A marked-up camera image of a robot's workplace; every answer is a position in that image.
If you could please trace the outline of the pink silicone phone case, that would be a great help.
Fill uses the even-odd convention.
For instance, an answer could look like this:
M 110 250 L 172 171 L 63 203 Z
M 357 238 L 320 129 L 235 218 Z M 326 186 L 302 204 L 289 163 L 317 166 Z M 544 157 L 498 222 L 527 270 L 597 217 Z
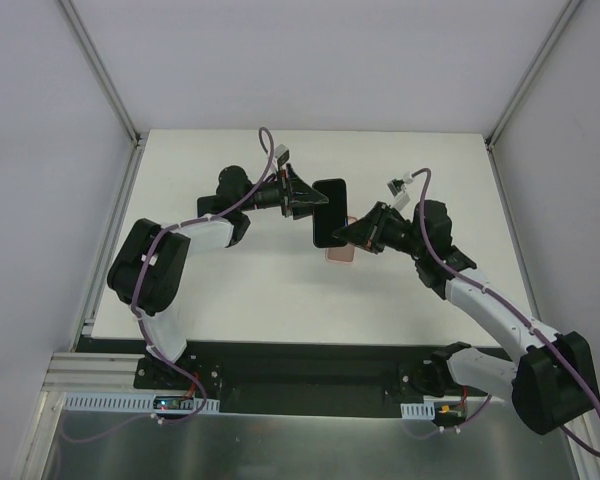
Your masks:
M 355 247 L 347 244 L 341 247 L 330 247 L 325 251 L 325 259 L 327 262 L 334 264 L 350 265 L 355 258 Z

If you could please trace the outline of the black smartphone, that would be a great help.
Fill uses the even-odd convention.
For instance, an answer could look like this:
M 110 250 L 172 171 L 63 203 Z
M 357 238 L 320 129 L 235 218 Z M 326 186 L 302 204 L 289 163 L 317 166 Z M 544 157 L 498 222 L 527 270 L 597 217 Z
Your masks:
M 348 223 L 347 188 L 344 179 L 318 180 L 312 188 L 326 196 L 328 203 L 313 209 L 313 244 L 316 248 L 339 248 L 347 245 L 333 233 Z
M 197 216 L 214 215 L 217 213 L 217 197 L 215 195 L 199 197 L 196 202 Z

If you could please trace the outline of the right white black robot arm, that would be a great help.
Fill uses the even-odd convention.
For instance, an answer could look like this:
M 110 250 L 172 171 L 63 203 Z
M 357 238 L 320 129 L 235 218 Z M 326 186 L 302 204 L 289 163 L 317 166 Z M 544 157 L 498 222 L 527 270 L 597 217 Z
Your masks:
M 370 253 L 391 248 L 409 255 L 421 282 L 470 316 L 507 354 L 493 357 L 464 342 L 440 348 L 411 373 L 416 391 L 442 397 L 473 387 L 510 402 L 522 422 L 540 435 L 599 407 L 588 342 L 521 313 L 489 287 L 476 263 L 453 245 L 444 203 L 425 200 L 406 220 L 379 202 L 334 235 Z

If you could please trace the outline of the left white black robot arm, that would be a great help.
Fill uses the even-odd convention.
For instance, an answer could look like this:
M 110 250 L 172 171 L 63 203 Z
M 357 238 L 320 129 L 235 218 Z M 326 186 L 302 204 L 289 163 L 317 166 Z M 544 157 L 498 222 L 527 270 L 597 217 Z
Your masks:
M 219 174 L 216 193 L 201 201 L 203 215 L 181 224 L 137 220 L 106 279 L 138 322 L 148 352 L 161 360 L 156 375 L 171 389 L 184 387 L 191 377 L 190 363 L 181 358 L 187 340 L 174 306 L 189 258 L 239 243 L 250 226 L 248 211 L 279 208 L 297 220 L 329 203 L 289 164 L 256 183 L 243 168 L 229 166 Z

